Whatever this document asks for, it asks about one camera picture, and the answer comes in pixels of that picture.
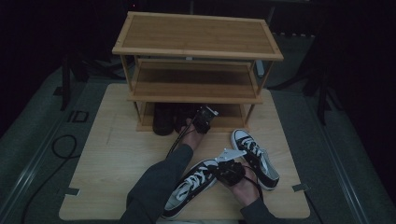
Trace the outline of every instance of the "pair of black shoes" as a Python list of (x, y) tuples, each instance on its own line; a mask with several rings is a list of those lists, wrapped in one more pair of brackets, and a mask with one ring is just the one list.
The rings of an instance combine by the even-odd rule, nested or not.
[(168, 135), (175, 130), (180, 133), (186, 126), (186, 119), (193, 119), (200, 105), (188, 103), (155, 103), (152, 131), (158, 135)]

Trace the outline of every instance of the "middle shelf board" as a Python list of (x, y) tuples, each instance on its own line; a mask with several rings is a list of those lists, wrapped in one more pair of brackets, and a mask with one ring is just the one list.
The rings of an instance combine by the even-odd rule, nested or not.
[[(138, 122), (136, 130), (138, 132), (151, 132), (152, 121), (154, 119), (154, 104), (143, 103), (140, 106), (142, 121)], [(219, 116), (210, 122), (210, 132), (227, 133), (235, 129), (246, 129), (246, 112), (243, 105), (208, 105), (211, 109), (219, 112)]]
[(141, 60), (130, 100), (209, 104), (262, 104), (251, 63)]

